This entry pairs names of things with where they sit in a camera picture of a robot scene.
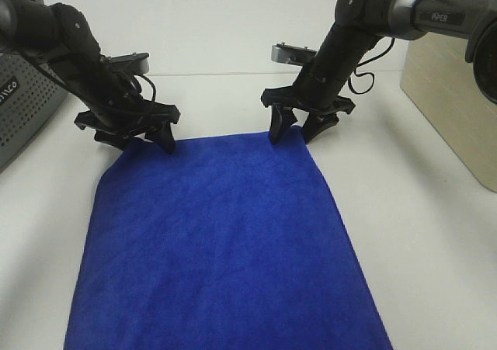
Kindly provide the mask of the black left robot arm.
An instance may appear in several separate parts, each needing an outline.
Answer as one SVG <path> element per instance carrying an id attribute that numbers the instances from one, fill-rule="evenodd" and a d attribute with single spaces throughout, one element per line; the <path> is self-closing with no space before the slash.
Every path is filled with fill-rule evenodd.
<path id="1" fill-rule="evenodd" d="M 87 111 L 75 125 L 95 131 L 95 140 L 121 150 L 139 135 L 171 154 L 174 105 L 142 95 L 149 82 L 147 52 L 107 57 L 76 8 L 34 0 L 1 0 L 1 49 L 17 53 L 44 77 L 78 97 Z"/>

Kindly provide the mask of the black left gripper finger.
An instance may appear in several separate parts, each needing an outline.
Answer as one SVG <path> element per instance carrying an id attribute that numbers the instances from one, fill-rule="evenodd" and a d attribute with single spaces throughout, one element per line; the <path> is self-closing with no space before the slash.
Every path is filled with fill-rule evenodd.
<path id="1" fill-rule="evenodd" d="M 167 154 L 172 154 L 176 149 L 176 142 L 169 122 L 163 123 L 160 127 L 154 127 L 145 134 L 145 138 L 155 142 Z"/>
<path id="2" fill-rule="evenodd" d="M 95 132 L 94 140 L 96 142 L 115 147 L 121 151 L 123 151 L 130 143 L 130 139 L 122 138 L 120 136 L 109 134 L 100 130 L 97 130 Z"/>

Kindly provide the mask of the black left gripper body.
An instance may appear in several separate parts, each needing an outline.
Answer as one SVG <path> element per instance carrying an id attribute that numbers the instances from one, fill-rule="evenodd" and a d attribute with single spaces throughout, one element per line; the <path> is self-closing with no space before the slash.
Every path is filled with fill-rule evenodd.
<path id="1" fill-rule="evenodd" d="M 146 102 L 143 111 L 129 111 L 104 107 L 102 113 L 92 110 L 79 113 L 75 125 L 84 130 L 91 128 L 120 137 L 133 137 L 143 133 L 158 133 L 168 124 L 177 124 L 180 112 L 175 105 Z"/>

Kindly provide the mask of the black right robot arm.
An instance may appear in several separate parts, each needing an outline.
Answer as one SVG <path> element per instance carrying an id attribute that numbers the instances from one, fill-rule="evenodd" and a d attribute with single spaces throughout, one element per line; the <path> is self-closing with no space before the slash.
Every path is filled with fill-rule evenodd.
<path id="1" fill-rule="evenodd" d="M 296 123 L 296 109 L 308 113 L 305 141 L 335 126 L 339 112 L 350 114 L 355 107 L 339 93 L 366 63 L 366 52 L 382 38 L 413 41 L 427 33 L 467 41 L 465 60 L 481 93 L 495 102 L 496 0 L 337 0 L 335 22 L 319 50 L 284 43 L 272 48 L 273 61 L 301 70 L 292 85 L 262 93 L 262 104 L 271 109 L 271 143 Z"/>

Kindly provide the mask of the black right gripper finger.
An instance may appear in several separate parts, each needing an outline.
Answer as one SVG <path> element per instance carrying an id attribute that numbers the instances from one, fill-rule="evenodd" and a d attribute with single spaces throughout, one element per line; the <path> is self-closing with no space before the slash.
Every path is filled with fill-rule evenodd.
<path id="1" fill-rule="evenodd" d="M 269 140 L 277 144 L 285 132 L 297 122 L 297 117 L 289 107 L 271 106 L 271 121 L 269 126 Z"/>
<path id="2" fill-rule="evenodd" d="M 338 117 L 335 113 L 324 116 L 309 114 L 302 126 L 302 136 L 305 143 L 310 143 L 320 133 L 334 127 L 337 123 Z"/>

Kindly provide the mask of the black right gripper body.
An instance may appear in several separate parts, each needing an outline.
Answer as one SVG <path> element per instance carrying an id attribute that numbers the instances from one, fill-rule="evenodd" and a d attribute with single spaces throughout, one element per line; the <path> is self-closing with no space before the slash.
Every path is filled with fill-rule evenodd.
<path id="1" fill-rule="evenodd" d="M 356 107 L 350 98 L 339 95 L 334 98 L 306 99 L 299 96 L 293 86 L 266 88 L 261 95 L 261 102 L 265 107 L 299 109 L 318 117 L 328 117 L 340 112 L 349 115 Z"/>

